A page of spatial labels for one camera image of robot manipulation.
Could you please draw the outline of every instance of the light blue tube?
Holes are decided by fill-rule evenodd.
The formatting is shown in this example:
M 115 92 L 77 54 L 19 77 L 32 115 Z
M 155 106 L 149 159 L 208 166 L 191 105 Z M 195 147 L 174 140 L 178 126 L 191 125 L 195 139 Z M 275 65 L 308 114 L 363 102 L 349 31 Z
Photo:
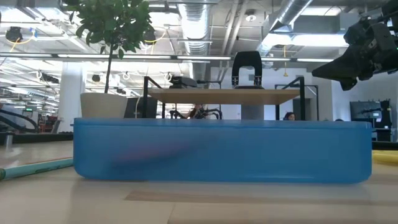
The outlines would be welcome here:
M 73 166 L 73 159 L 60 159 L 57 161 L 41 162 L 24 166 L 0 169 L 0 180 L 38 174 L 50 170 Z

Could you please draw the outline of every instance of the flower pot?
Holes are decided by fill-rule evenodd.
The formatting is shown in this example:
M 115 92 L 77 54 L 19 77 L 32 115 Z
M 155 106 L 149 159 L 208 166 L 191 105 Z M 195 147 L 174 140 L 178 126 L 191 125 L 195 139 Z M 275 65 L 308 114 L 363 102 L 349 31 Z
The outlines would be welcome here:
M 83 118 L 124 118 L 127 98 L 105 93 L 82 93 L 80 95 Z

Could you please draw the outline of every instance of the computer monitor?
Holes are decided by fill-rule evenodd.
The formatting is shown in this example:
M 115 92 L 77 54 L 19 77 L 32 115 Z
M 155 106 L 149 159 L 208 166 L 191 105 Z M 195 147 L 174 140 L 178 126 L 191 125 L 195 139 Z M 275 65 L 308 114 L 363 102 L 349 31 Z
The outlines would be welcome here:
M 124 118 L 136 118 L 136 104 L 138 98 L 128 98 L 126 112 L 124 113 Z M 142 104 L 144 100 L 141 97 L 137 106 L 137 118 L 142 118 Z M 147 104 L 147 118 L 156 118 L 157 112 L 157 100 L 153 97 L 148 97 Z

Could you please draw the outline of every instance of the wooden board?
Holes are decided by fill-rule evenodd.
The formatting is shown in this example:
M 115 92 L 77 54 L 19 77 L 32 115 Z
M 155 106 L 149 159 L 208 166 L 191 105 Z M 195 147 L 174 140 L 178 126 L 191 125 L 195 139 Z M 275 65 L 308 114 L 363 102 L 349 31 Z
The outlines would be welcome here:
M 299 90 L 149 89 L 163 103 L 280 105 L 299 96 Z

